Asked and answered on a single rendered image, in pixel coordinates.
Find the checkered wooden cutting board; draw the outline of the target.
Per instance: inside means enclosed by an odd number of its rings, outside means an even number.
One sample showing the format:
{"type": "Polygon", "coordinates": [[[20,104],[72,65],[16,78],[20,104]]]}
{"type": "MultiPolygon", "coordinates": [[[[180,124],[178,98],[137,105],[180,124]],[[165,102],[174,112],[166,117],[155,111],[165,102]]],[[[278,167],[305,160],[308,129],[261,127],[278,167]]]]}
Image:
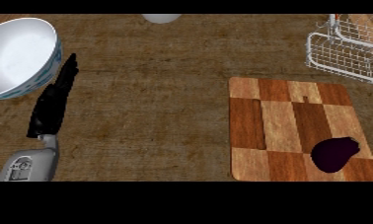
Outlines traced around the checkered wooden cutting board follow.
{"type": "Polygon", "coordinates": [[[228,127],[236,180],[373,182],[373,151],[342,85],[230,78],[228,127]],[[360,151],[337,172],[326,173],[311,160],[311,149],[343,136],[357,140],[360,151]]]}

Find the white round object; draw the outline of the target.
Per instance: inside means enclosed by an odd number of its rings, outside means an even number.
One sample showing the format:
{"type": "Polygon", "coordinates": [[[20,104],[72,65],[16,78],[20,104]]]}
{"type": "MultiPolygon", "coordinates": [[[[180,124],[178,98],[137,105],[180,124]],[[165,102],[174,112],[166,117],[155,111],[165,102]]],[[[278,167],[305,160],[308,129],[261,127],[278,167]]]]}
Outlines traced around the white round object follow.
{"type": "Polygon", "coordinates": [[[143,18],[153,24],[166,24],[180,16],[180,14],[143,14],[143,18]]]}

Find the dark purple eggplant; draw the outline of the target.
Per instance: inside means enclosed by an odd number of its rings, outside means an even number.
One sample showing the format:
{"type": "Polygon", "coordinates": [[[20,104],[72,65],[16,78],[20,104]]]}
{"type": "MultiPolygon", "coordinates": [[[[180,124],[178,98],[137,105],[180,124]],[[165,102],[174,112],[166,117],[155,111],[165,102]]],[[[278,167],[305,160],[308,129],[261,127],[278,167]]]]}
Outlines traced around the dark purple eggplant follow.
{"type": "Polygon", "coordinates": [[[311,149],[311,160],[326,173],[336,173],[360,152],[360,143],[352,137],[329,138],[320,141],[311,149]]]}

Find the white bowl with blue pattern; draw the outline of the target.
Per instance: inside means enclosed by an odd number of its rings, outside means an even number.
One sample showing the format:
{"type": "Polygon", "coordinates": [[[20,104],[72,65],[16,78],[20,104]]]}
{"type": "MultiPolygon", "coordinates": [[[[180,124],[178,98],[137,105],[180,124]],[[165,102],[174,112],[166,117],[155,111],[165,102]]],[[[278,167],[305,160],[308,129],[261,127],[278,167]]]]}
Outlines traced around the white bowl with blue pattern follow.
{"type": "Polygon", "coordinates": [[[0,100],[18,98],[54,78],[62,41],[54,26],[38,18],[0,24],[0,100]]]}

